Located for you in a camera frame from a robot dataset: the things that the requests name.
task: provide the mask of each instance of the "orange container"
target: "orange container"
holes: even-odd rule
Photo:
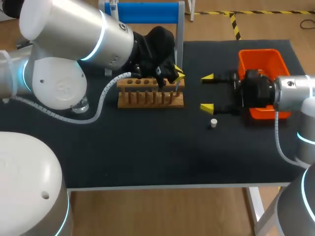
[[[281,75],[290,75],[280,53],[275,49],[241,50],[238,53],[240,79],[244,79],[246,70],[258,70],[260,74],[268,76],[272,81]],[[254,119],[275,119],[273,106],[266,108],[250,108]],[[286,119],[291,112],[279,112],[279,118]]]

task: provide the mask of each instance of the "blue bar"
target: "blue bar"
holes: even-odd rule
[[[105,13],[110,15],[109,3]],[[177,2],[120,2],[119,20],[125,24],[177,24]]]

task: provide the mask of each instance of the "yellow and black tape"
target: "yellow and black tape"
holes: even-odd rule
[[[198,11],[195,15],[229,15],[229,14],[315,14],[315,11]]]
[[[235,14],[230,14],[230,20],[231,20],[231,23],[233,26],[234,35],[236,37],[236,40],[242,40],[240,31],[239,31],[237,24],[236,24]]]

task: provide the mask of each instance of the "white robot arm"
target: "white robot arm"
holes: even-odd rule
[[[158,73],[174,52],[171,32],[156,27],[142,36],[83,1],[25,0],[20,30],[33,45],[3,60],[15,70],[9,79],[0,76],[0,85],[6,89],[0,98],[33,93],[48,108],[68,109],[80,102],[87,88],[79,60],[156,77],[160,88],[165,77],[173,82],[179,76],[173,64],[170,71]],[[0,69],[8,71],[3,61]]]

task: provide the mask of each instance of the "black table mat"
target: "black table mat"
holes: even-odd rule
[[[45,142],[59,159],[68,188],[291,182],[302,169],[278,155],[272,124],[245,126],[240,117],[217,115],[217,127],[207,130],[211,116],[199,108],[228,102],[230,91],[226,85],[202,85],[200,78],[237,69],[239,50],[256,48],[279,50],[291,75],[304,74],[287,40],[186,42],[184,109],[117,109],[118,90],[112,88],[93,124],[65,123],[11,100],[0,105],[0,130]],[[93,116],[108,79],[102,69],[84,70],[91,79],[86,116]],[[289,157],[295,151],[296,120],[294,114],[280,126]]]

